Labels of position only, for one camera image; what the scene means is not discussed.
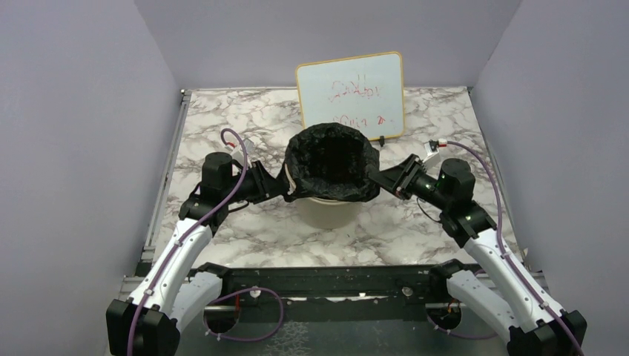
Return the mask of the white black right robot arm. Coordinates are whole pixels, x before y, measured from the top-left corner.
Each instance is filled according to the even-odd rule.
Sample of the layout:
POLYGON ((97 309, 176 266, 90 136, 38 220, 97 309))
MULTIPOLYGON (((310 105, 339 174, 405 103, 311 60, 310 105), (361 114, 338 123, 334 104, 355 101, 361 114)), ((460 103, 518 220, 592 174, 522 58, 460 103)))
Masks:
POLYGON ((440 210, 443 230, 491 279, 486 287, 457 260, 432 268, 429 295, 451 297, 474 311, 506 344, 509 355, 582 355, 587 322, 568 312, 536 282, 499 237, 501 228, 473 199, 475 177, 461 159, 446 159, 436 178, 416 155, 368 178, 401 200, 416 197, 440 210))

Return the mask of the beige cylindrical trash bin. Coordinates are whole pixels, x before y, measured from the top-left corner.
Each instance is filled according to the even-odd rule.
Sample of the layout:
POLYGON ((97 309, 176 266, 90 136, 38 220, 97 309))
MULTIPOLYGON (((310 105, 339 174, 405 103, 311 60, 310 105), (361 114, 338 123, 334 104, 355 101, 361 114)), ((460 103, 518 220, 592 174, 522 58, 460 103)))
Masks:
POLYGON ((323 198, 316 187, 317 180, 312 181, 301 176, 301 171, 292 169, 289 163, 283 165, 284 173, 289 181, 289 193, 294 197, 294 204, 302 220, 313 228, 342 228, 358 217, 363 207, 362 202, 339 201, 323 198))

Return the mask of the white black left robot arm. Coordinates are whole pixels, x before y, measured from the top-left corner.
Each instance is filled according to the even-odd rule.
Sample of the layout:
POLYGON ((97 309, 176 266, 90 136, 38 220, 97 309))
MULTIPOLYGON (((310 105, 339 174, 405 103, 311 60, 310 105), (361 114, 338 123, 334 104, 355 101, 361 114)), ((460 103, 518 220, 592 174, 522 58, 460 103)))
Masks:
POLYGON ((232 298, 233 285, 224 277, 203 272, 185 282, 228 216, 230 204, 258 204, 284 195, 288 188, 258 161, 226 152, 208 154, 201 181, 183 203, 162 254, 127 299, 113 300, 106 311, 110 353, 174 355, 182 332, 205 305, 232 298))

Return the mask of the black plastic trash bag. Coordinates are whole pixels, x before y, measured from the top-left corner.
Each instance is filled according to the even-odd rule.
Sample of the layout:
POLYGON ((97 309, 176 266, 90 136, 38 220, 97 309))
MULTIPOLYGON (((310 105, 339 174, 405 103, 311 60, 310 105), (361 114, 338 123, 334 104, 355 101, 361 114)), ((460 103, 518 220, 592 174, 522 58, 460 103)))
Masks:
POLYGON ((357 129, 336 122, 313 125, 286 146, 277 178, 290 192, 286 202, 319 198, 368 202, 381 188, 369 173, 380 170, 380 151, 357 129))

